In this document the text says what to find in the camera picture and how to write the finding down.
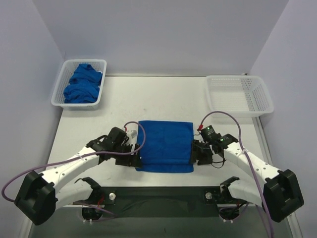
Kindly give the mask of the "blue towel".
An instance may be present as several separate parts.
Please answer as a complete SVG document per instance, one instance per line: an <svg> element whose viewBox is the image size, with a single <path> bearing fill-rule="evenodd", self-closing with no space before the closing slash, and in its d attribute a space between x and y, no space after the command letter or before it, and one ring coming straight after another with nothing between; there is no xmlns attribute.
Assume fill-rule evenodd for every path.
<svg viewBox="0 0 317 238"><path fill-rule="evenodd" d="M193 123L182 121L141 120L137 143L144 146L139 151L142 165L138 172L191 173L191 145L194 139Z"/></svg>

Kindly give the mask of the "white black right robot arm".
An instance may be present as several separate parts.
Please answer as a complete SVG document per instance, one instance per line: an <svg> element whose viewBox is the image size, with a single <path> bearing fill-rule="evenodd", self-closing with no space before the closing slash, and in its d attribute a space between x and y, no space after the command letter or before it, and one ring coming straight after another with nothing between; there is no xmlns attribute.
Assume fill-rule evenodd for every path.
<svg viewBox="0 0 317 238"><path fill-rule="evenodd" d="M240 139L219 133L203 135L201 140L193 139L192 162L212 165L214 155L222 158L222 164L231 162L253 179L247 182L232 176L223 181L214 196L217 204L252 203L261 206L275 222L281 222L304 205L295 173L264 162L244 148Z"/></svg>

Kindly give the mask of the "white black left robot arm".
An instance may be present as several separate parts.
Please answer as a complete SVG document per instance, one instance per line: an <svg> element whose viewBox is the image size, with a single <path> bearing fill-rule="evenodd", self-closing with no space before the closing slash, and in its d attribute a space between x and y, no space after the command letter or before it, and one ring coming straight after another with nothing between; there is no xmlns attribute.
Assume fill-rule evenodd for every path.
<svg viewBox="0 0 317 238"><path fill-rule="evenodd" d="M52 168L37 173L29 171L14 200L34 225L46 222L55 210L72 203L94 202L105 198L101 186L90 177L80 178L86 170L111 158L117 165L140 167L139 151L144 146L129 144L125 129L113 127L108 135L88 142L77 154L66 161L53 163Z"/></svg>

